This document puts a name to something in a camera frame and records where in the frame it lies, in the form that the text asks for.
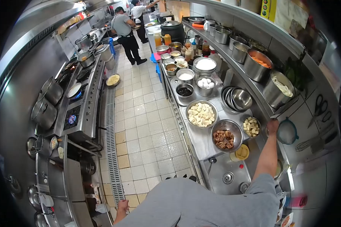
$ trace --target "gray shirt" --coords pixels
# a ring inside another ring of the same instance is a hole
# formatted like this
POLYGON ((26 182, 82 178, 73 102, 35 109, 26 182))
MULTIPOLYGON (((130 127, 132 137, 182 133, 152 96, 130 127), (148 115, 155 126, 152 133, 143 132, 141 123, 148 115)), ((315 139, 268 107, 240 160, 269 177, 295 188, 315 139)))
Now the gray shirt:
POLYGON ((116 227, 268 227, 279 209, 274 180, 261 174, 243 195, 216 195, 186 178, 159 183, 116 227))
POLYGON ((111 29, 114 29, 119 36, 127 36, 131 27, 126 22, 130 18, 124 14, 116 14, 111 21, 111 29))

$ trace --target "cook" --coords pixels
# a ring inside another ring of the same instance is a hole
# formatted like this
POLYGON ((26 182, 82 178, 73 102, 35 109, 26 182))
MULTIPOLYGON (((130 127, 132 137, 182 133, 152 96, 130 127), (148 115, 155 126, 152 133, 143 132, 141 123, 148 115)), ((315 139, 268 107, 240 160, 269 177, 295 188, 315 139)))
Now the cook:
POLYGON ((135 23, 141 26, 138 30, 136 30, 136 32, 138 33, 138 36, 142 43, 148 42, 148 39, 145 37, 143 11, 149 9, 150 7, 153 7, 159 1, 160 0, 156 0, 155 2, 152 2, 149 5, 140 5, 139 0, 132 0, 131 2, 134 5, 134 7, 131 9, 131 14, 134 18, 135 23))
POLYGON ((135 26, 135 23, 124 14, 124 9, 121 6, 115 9, 115 13, 116 15, 111 21, 111 29, 113 33, 117 33, 119 36, 117 42, 123 45, 126 57, 132 65, 135 62, 137 65, 146 62, 146 59, 141 59, 139 56, 139 46, 131 30, 131 26, 135 26))
POLYGON ((129 215, 128 200, 121 200, 115 226, 274 226, 279 209, 273 179, 278 126, 278 120, 267 124, 269 137, 245 194, 216 195, 189 179, 168 179, 155 186, 129 215))

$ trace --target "scissors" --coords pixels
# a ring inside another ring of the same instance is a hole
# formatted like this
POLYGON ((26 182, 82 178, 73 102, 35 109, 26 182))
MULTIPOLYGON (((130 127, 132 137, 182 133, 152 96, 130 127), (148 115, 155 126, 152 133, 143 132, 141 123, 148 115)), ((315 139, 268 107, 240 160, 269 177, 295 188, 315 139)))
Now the scissors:
MULTIPOLYGON (((321 116, 324 112, 326 112, 328 107, 328 102, 323 99, 323 95, 319 94, 316 98, 316 106, 314 107, 314 115, 312 120, 309 122, 307 128, 309 128, 313 122, 316 120, 318 116, 321 116)), ((331 111, 328 111, 322 118, 322 122, 326 122, 331 118, 331 111)))

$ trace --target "sink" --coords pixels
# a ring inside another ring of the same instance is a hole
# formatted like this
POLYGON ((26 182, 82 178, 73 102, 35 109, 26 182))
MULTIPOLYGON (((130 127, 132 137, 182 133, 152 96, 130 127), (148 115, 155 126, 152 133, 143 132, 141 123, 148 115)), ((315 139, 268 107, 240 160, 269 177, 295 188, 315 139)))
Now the sink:
MULTIPOLYGON (((220 153, 215 156, 217 162, 212 164, 208 174, 208 188, 219 195, 237 195, 247 189, 254 176, 260 155, 260 149, 255 138, 244 141, 249 147, 249 157, 244 161, 233 162, 229 153, 220 153)), ((210 162, 203 161, 203 172, 207 174, 210 162)))

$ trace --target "hand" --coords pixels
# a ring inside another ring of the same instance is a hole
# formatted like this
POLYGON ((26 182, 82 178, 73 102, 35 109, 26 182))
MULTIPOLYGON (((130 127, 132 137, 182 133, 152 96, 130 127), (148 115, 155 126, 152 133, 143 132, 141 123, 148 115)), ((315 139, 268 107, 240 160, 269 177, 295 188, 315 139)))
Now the hand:
POLYGON ((128 204, 128 200, 126 199, 122 199, 118 202, 117 204, 117 210, 123 210, 123 211, 127 211, 129 209, 129 206, 127 205, 128 204))
POLYGON ((269 135, 275 135, 277 133, 278 127, 279 121, 276 118, 270 119, 270 121, 267 123, 269 135))

